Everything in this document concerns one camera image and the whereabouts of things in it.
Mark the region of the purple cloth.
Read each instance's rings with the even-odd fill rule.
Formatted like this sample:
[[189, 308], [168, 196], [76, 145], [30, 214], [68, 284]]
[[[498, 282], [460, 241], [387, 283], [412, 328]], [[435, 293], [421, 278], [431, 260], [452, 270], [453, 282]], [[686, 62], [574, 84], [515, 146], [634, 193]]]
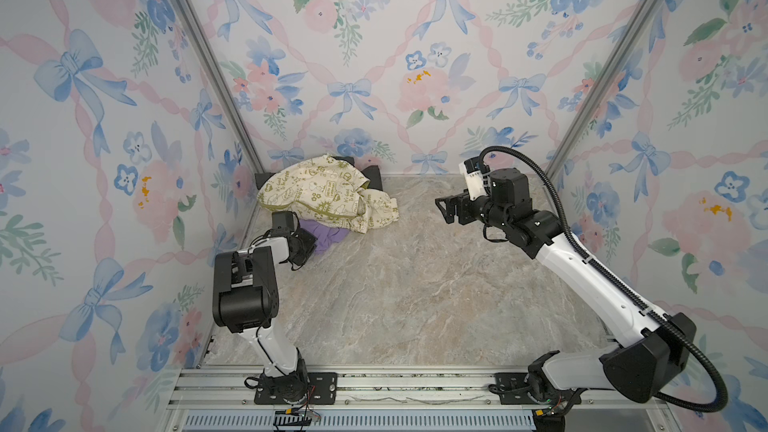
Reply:
[[348, 229], [329, 227], [313, 220], [302, 221], [300, 227], [316, 239], [314, 255], [324, 254], [334, 244], [342, 242], [350, 233]]

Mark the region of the cream green patterned cloth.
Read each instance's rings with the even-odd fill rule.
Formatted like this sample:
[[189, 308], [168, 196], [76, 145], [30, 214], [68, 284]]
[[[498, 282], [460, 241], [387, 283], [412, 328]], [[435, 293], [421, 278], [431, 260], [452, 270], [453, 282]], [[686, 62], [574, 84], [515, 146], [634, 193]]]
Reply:
[[301, 220], [365, 234], [397, 222], [397, 200], [346, 161], [322, 155], [269, 178], [258, 201], [270, 212], [292, 212]]

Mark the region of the black cloth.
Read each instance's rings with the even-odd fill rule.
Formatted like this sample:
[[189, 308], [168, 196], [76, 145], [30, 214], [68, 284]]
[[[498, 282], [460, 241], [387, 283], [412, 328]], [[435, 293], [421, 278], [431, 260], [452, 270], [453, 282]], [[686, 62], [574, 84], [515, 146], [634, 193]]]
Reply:
[[[356, 159], [352, 156], [334, 156], [334, 159], [342, 160], [357, 168], [368, 180], [369, 187], [375, 190], [383, 190], [383, 179], [379, 164], [375, 160]], [[260, 190], [266, 182], [275, 175], [275, 172], [261, 172], [254, 176], [256, 188]]]

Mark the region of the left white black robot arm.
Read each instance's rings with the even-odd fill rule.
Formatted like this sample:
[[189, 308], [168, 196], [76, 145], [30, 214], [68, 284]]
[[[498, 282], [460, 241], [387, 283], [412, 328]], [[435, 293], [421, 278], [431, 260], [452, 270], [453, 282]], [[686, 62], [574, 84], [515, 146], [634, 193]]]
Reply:
[[213, 262], [212, 315], [251, 346], [262, 363], [245, 384], [256, 398], [296, 404], [308, 399], [310, 379], [299, 349], [278, 322], [277, 268], [298, 270], [314, 253], [316, 239], [300, 227], [296, 213], [274, 212], [272, 227], [245, 249], [221, 252]]

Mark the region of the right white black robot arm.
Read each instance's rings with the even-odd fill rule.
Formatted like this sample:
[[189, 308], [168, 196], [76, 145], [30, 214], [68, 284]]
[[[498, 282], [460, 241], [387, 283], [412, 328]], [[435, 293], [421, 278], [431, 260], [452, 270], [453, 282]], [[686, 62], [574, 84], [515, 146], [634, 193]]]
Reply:
[[444, 220], [479, 222], [484, 230], [501, 231], [503, 241], [563, 280], [613, 336], [612, 344], [602, 349], [548, 352], [528, 366], [524, 381], [498, 381], [491, 388], [494, 393], [554, 405], [573, 399], [580, 389], [600, 389], [646, 403], [685, 369], [688, 350], [651, 316], [663, 310], [633, 302], [622, 290], [624, 282], [600, 273], [599, 261], [563, 228], [556, 214], [535, 209], [525, 174], [515, 168], [492, 171], [475, 159], [461, 163], [459, 170], [465, 190], [435, 201]]

